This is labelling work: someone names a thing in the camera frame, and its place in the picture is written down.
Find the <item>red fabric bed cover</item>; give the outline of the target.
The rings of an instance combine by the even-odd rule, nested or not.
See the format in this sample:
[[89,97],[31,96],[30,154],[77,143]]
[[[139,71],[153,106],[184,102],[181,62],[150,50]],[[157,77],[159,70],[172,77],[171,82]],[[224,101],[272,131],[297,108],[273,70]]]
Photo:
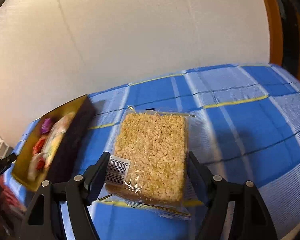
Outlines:
[[17,239],[26,207],[20,203],[0,176],[0,239]]

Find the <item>blue plaid tablecloth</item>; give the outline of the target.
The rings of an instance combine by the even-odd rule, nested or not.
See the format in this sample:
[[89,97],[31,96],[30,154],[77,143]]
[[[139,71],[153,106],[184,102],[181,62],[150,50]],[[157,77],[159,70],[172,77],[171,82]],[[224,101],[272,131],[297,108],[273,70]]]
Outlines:
[[[71,175],[102,152],[111,153],[125,109],[193,114],[189,152],[233,183],[251,180],[270,212],[278,238],[300,224],[300,82],[274,64],[225,64],[183,70],[88,95],[96,113],[81,140]],[[12,176],[4,181],[23,203],[28,191]],[[106,239],[190,239],[204,213],[189,179],[184,206],[191,218],[165,218],[98,199],[91,207]]]

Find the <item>purple candy packet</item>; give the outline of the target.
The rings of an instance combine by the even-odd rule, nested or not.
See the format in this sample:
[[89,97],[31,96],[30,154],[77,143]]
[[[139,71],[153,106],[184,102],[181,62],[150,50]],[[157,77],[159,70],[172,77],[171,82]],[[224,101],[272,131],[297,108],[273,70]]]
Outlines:
[[43,123],[42,126],[40,128],[40,131],[42,134],[47,134],[50,132],[51,128],[53,126],[53,121],[51,118],[46,118]]

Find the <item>green Weidan cracker packet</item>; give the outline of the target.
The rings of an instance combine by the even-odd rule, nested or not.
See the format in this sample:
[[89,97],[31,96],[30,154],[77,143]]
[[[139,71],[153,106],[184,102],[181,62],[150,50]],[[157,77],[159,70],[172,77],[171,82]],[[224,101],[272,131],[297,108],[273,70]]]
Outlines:
[[57,152],[57,149],[70,126],[73,118],[75,116],[74,112],[69,112],[65,116],[63,116],[59,121],[57,121],[47,138],[45,146],[43,147],[43,157],[45,159],[44,168],[47,169],[50,167],[51,162]]

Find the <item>gold metal tray box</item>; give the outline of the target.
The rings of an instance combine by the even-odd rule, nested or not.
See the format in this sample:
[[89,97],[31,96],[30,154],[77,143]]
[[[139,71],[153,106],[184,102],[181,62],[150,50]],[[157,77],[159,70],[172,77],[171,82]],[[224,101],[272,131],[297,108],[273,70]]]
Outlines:
[[95,113],[93,103],[83,95],[39,118],[17,151],[13,178],[32,192],[44,180],[69,180],[81,140]]

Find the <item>brown wooden door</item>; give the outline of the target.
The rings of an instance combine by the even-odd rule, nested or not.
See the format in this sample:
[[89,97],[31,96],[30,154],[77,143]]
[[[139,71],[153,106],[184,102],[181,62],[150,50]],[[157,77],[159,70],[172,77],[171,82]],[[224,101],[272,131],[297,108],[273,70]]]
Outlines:
[[270,63],[300,81],[300,0],[264,0],[269,33]]

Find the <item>red patterned candy wrapper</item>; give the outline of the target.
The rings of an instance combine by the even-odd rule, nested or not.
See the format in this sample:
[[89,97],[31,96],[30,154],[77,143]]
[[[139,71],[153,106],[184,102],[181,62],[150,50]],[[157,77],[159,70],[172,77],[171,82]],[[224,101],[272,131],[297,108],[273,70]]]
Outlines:
[[42,135],[32,149],[32,155],[39,154],[46,142],[47,135]]

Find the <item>clear packet rice crisp cake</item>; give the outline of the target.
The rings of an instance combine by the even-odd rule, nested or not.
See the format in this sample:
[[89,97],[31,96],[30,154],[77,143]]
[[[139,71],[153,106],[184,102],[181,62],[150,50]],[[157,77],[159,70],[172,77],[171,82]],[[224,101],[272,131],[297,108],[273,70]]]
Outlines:
[[189,220],[184,198],[191,118],[191,113],[128,106],[98,200]]

